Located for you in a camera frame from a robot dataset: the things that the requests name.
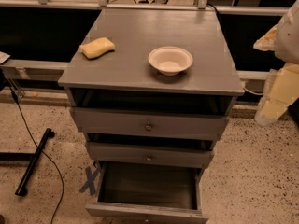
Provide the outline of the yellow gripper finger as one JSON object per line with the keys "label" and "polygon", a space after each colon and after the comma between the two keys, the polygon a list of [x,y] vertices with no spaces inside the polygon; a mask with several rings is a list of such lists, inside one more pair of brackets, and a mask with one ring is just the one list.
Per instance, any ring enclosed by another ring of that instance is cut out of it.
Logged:
{"label": "yellow gripper finger", "polygon": [[277,70],[271,69],[264,84],[254,120],[262,125],[276,122],[299,98],[299,65],[285,63]]}
{"label": "yellow gripper finger", "polygon": [[278,25],[274,25],[265,35],[258,39],[253,47],[260,51],[274,51]]}

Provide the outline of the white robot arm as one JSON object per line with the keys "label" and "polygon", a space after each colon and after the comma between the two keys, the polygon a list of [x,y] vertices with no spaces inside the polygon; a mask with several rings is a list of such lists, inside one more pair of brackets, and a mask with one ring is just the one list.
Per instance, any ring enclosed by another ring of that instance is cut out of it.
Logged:
{"label": "white robot arm", "polygon": [[269,73],[254,118],[258,124],[268,125],[276,122],[299,98],[299,0],[253,47],[273,51],[285,63],[276,73]]}

